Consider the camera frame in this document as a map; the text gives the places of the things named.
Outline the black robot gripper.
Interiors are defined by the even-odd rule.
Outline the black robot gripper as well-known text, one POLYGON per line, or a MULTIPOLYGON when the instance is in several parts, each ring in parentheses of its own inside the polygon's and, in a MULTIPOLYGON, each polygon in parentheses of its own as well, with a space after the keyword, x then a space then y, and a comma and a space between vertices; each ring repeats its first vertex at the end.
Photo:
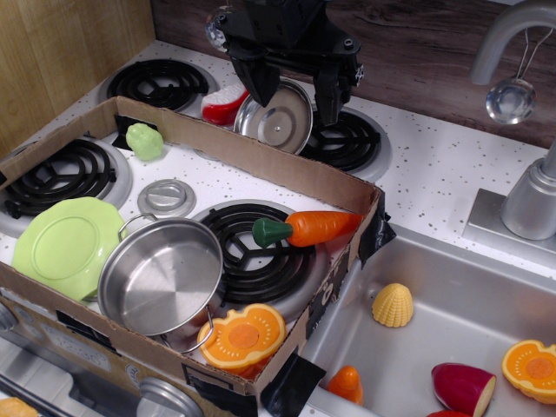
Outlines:
POLYGON ((244 1, 216 18, 242 84, 262 107, 281 83, 281 69, 314 77, 324 126, 334 125, 363 78, 361 44, 329 20, 327 1, 244 1))

